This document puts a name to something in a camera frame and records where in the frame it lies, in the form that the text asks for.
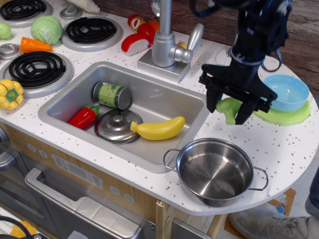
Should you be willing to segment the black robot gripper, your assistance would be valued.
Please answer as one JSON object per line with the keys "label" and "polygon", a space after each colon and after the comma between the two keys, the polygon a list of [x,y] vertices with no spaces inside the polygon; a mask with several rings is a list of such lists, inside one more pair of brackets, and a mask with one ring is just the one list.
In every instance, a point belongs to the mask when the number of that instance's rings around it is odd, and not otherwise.
{"label": "black robot gripper", "polygon": [[268,51],[258,61],[249,62],[238,54],[233,54],[233,49],[229,49],[231,56],[229,66],[202,65],[199,82],[207,89],[207,109],[213,113],[217,103],[226,94],[242,102],[235,118],[236,125],[244,124],[253,111],[261,110],[267,113],[277,94],[260,80],[258,70],[263,68],[268,72],[277,71],[277,69],[269,70],[264,66],[265,57],[272,53]]}

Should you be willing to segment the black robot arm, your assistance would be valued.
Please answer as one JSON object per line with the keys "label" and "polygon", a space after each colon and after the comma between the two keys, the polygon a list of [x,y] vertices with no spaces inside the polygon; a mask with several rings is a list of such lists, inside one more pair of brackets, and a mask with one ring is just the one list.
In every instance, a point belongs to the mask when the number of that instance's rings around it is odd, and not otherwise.
{"label": "black robot arm", "polygon": [[200,18],[220,8],[238,9],[237,35],[230,48],[229,66],[202,65],[200,83],[206,86],[206,106],[212,113],[228,95],[240,106],[231,111],[235,124],[243,124],[254,111],[268,112],[278,96],[259,78],[267,55],[276,53],[289,37],[287,22],[292,10],[289,0],[216,0],[214,6],[197,11],[196,1],[189,2],[192,13]]}

